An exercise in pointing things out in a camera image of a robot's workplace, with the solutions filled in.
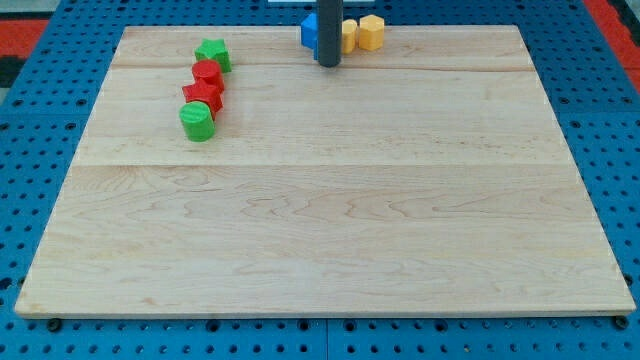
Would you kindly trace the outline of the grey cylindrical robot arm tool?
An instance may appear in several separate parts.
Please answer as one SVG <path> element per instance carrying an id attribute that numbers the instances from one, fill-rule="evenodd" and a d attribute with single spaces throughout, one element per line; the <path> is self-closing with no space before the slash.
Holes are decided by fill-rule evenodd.
<path id="1" fill-rule="evenodd" d="M 332 68 L 341 61 L 343 21 L 342 0 L 318 0 L 317 60 L 323 67 Z"/>

